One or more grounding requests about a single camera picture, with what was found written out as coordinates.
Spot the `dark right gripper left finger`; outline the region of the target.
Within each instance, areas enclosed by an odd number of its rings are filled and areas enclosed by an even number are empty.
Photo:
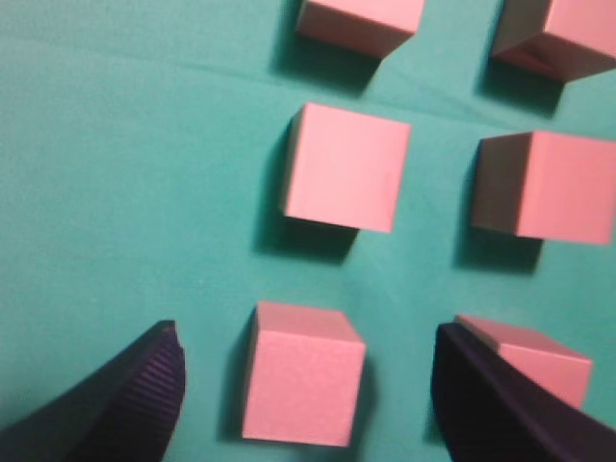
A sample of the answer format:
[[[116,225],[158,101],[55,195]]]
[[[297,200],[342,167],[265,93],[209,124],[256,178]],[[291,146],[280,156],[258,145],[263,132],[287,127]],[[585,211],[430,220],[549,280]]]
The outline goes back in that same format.
[[[186,391],[175,321],[158,321],[83,381],[1,432],[4,461],[161,461]]]

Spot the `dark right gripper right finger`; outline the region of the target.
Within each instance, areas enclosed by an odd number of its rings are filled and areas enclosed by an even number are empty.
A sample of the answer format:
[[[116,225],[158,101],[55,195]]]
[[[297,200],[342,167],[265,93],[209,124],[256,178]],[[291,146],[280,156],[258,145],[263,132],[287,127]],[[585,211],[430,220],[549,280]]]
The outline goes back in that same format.
[[[612,461],[615,431],[553,396],[458,323],[436,330],[430,394],[454,461]]]

